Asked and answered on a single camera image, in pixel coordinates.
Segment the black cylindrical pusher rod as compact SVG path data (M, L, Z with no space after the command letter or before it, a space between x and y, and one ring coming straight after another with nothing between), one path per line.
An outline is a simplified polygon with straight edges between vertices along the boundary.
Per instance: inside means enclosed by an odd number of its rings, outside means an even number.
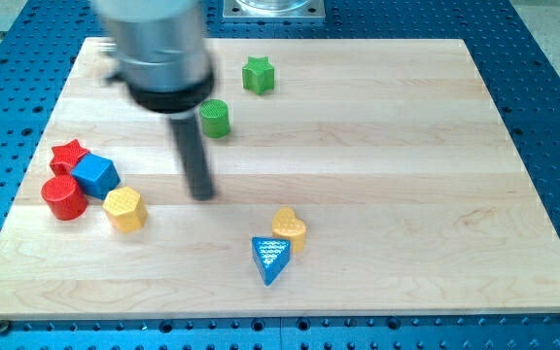
M192 198L201 201L212 199L215 190L195 110L170 115L169 125Z

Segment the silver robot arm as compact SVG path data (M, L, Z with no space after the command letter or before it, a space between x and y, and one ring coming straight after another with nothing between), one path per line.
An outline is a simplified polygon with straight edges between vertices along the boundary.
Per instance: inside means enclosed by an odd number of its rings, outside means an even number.
M164 114L182 162L190 195L208 200L215 189L196 108L210 96L213 61L201 5L195 0L92 0L115 43L119 75L132 99Z

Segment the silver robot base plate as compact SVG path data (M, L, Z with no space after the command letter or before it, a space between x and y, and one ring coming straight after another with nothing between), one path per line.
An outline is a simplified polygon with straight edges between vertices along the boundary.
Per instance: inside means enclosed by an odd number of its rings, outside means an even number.
M326 18L324 0L224 0L227 21L321 22Z

